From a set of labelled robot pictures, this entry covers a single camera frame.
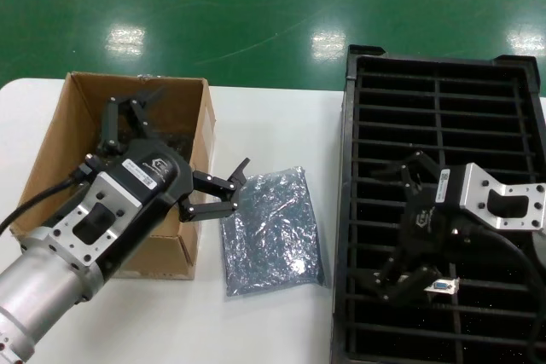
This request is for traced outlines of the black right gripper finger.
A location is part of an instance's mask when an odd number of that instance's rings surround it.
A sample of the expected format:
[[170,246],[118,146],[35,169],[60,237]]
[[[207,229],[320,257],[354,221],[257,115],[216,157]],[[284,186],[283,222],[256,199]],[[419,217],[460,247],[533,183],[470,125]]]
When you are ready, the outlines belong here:
[[381,270],[361,273],[361,287],[390,305],[405,305],[419,298],[442,275],[436,267],[427,264],[407,272],[411,259],[406,251],[395,251]]
[[437,182],[439,173],[439,164],[418,150],[404,159],[390,162],[382,169],[372,170],[370,176],[381,181],[400,181],[405,196],[416,196],[422,190],[421,175],[427,174]]

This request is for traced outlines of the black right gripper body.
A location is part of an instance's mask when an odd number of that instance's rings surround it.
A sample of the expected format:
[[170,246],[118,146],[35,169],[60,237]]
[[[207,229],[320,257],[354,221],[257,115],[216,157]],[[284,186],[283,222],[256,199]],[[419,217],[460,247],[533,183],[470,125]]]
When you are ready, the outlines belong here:
[[462,254],[469,219],[434,203],[432,191],[408,197],[400,221],[400,252],[406,263],[455,262]]

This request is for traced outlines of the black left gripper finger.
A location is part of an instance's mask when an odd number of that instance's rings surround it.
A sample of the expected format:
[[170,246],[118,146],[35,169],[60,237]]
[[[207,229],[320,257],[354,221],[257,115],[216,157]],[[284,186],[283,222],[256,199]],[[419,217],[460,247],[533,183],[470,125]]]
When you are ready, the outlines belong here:
[[177,202],[179,221],[201,222],[221,219],[236,212],[239,209],[240,191],[247,182],[244,170],[249,163],[249,158],[243,159],[227,180],[194,170],[191,193],[208,195],[213,198],[213,201],[192,203],[188,194],[181,197]]
[[102,110],[97,153],[121,155],[134,139],[158,139],[147,110],[161,97],[165,88],[139,90],[133,95],[113,95]]

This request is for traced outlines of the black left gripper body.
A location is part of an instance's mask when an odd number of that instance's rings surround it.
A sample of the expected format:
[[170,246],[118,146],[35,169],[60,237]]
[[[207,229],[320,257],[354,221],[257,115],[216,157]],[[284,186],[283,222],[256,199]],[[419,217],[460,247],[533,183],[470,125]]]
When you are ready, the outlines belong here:
[[99,173],[85,198],[83,242],[99,246],[84,260],[105,281],[113,276],[190,279],[195,228],[175,216],[177,202],[193,189],[192,168],[160,140],[136,139]]

